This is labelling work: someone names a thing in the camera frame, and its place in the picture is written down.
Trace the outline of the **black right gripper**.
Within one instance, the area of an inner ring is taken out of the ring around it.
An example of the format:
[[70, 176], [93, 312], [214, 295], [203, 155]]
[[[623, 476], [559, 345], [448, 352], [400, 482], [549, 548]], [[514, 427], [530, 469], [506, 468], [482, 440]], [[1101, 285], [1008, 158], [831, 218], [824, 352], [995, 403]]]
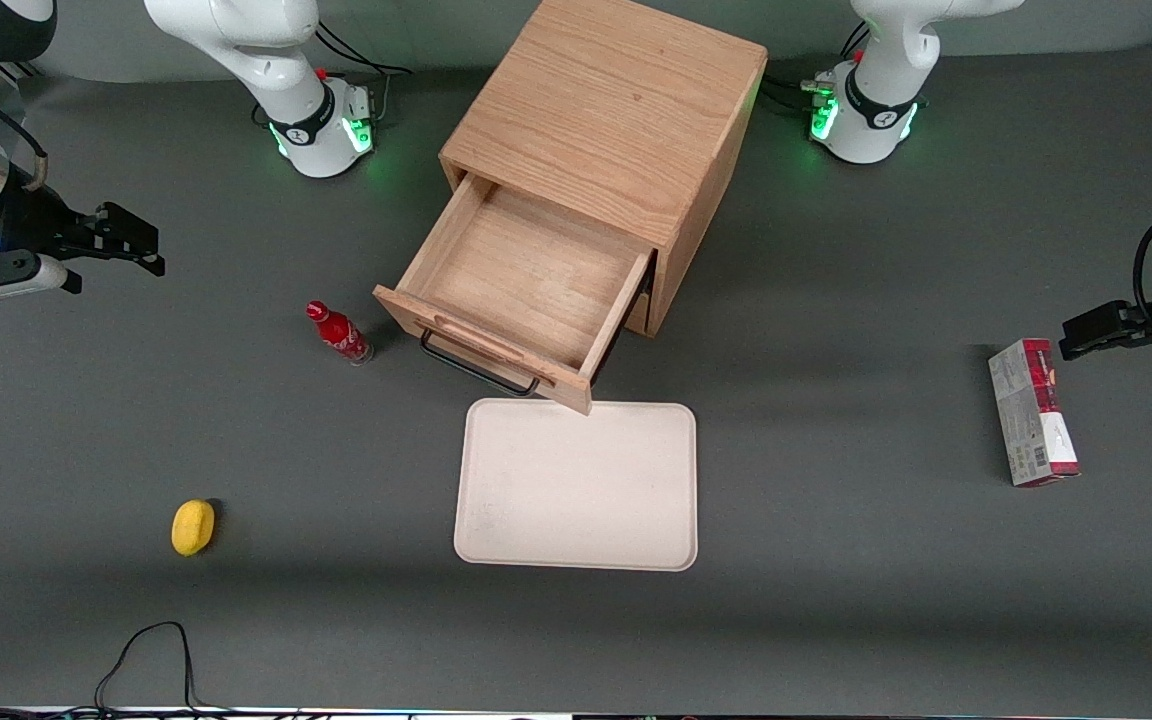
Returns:
[[115, 202], [97, 206], [86, 218], [88, 228], [82, 220], [50, 187], [26, 192], [9, 184], [0, 195], [0, 252], [29, 250], [61, 262], [123, 260], [152, 275], [165, 275], [156, 225]]

